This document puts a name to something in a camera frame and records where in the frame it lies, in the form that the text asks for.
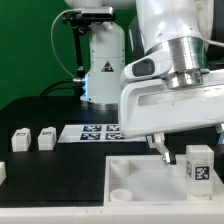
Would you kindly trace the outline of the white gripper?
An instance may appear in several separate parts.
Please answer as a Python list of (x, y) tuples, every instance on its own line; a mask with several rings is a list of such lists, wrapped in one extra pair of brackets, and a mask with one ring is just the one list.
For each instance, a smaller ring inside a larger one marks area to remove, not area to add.
[(143, 137), (175, 165), (175, 154), (165, 146), (164, 133), (215, 126), (218, 144), (224, 144), (224, 69), (202, 76), (197, 87), (169, 90), (162, 79), (127, 85), (119, 104), (120, 132), (126, 138)]

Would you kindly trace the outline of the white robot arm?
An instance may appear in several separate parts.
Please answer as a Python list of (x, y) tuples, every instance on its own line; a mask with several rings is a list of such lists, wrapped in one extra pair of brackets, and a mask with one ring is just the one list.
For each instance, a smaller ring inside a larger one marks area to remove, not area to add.
[(65, 0), (90, 35), (80, 100), (116, 109), (125, 138), (144, 137), (173, 165), (167, 133), (224, 123), (224, 69), (210, 70), (213, 0)]

